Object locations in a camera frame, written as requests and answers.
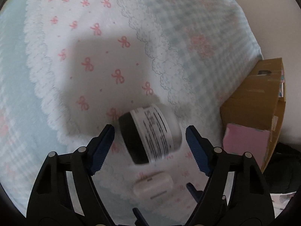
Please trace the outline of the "small black-lidded white jar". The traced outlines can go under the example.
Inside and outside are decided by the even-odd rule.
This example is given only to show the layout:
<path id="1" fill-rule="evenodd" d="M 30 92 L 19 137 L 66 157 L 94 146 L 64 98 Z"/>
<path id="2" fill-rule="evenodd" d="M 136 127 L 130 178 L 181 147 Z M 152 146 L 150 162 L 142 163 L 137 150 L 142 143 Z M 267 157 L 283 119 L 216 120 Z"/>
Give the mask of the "small black-lidded white jar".
<path id="1" fill-rule="evenodd" d="M 124 113 L 119 128 L 125 146 L 137 165 L 163 160 L 182 145 L 182 131 L 174 111 L 151 104 Z"/>

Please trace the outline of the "white earbuds case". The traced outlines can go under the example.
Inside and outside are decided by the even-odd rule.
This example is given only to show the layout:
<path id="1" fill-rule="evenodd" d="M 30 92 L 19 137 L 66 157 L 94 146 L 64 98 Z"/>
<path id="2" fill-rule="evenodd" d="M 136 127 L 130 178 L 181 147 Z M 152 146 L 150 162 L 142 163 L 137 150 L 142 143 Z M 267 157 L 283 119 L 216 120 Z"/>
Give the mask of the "white earbuds case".
<path id="1" fill-rule="evenodd" d="M 161 172 L 137 182 L 133 187 L 133 192 L 140 199 L 153 200 L 171 192 L 173 185 L 171 175 Z"/>

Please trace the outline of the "cardboard box with pink lining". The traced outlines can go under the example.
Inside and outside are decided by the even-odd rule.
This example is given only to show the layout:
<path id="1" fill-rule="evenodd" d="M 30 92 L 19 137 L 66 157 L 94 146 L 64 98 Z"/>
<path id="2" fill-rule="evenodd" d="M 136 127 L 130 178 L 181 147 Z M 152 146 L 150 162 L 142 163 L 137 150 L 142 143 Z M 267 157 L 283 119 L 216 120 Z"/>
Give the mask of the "cardboard box with pink lining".
<path id="1" fill-rule="evenodd" d="M 285 106 L 282 58 L 258 61 L 220 108 L 224 150 L 250 152 L 265 170 L 280 136 Z"/>

